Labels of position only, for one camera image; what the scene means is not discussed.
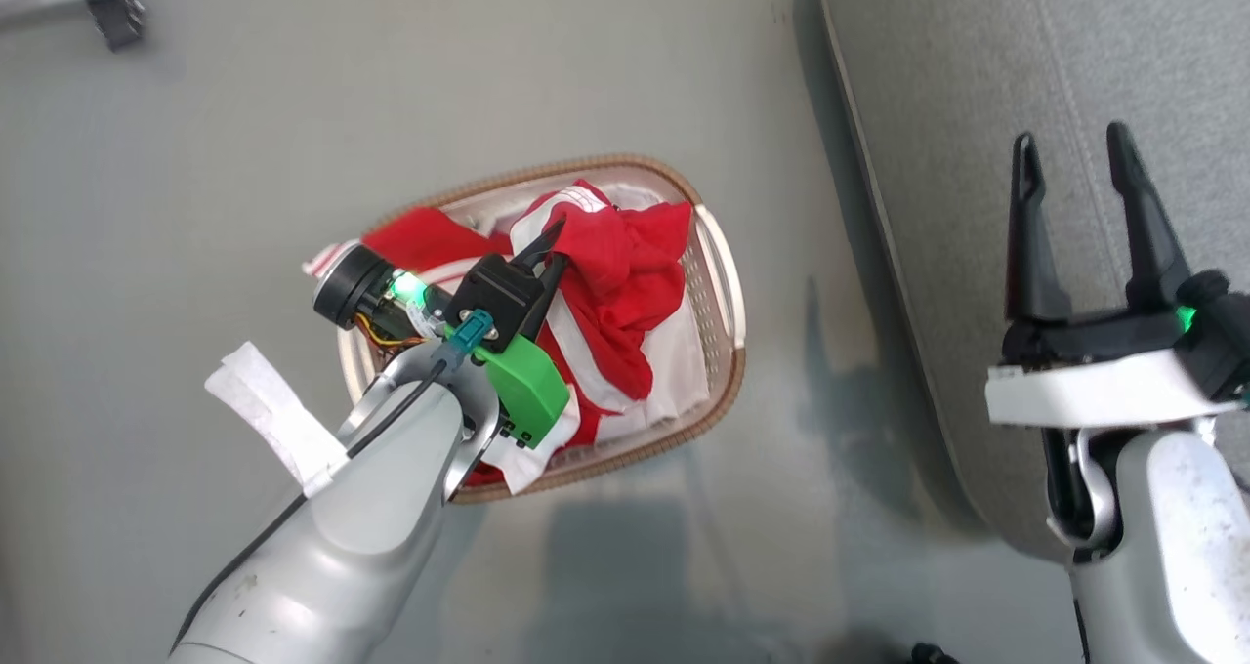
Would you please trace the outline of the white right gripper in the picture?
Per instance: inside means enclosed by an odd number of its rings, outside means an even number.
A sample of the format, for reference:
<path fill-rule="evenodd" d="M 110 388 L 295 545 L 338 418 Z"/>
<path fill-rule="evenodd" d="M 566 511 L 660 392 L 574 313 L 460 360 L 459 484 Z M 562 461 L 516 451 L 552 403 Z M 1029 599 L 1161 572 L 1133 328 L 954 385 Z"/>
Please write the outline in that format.
<path fill-rule="evenodd" d="M 1188 259 L 1130 128 L 1106 129 L 1108 170 L 1125 213 L 1129 308 L 1178 308 Z M 1240 411 L 1244 396 L 1202 390 L 1178 351 L 1195 340 L 1192 309 L 1119 310 L 1071 316 L 1042 205 L 1046 183 L 1031 133 L 1012 144 L 1001 360 L 982 388 L 988 420 L 1005 426 L 1160 426 Z"/>

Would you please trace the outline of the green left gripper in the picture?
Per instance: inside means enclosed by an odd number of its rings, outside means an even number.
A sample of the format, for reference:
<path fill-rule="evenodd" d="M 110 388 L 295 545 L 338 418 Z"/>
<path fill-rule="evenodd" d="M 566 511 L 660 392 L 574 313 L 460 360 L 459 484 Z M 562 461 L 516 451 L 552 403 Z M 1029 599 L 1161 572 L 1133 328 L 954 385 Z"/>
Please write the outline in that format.
<path fill-rule="evenodd" d="M 512 424 L 510 436 L 530 450 L 542 446 L 571 399 L 558 365 L 534 343 L 546 323 L 562 273 L 568 268 L 568 255 L 551 253 L 558 245 L 562 225 L 564 218 L 549 224 L 510 260 L 514 268 L 540 268 L 544 264 L 538 278 L 542 290 L 528 313 L 528 338 L 512 338 L 501 350 L 481 345 L 482 369 L 498 393 L 508 421 Z"/>

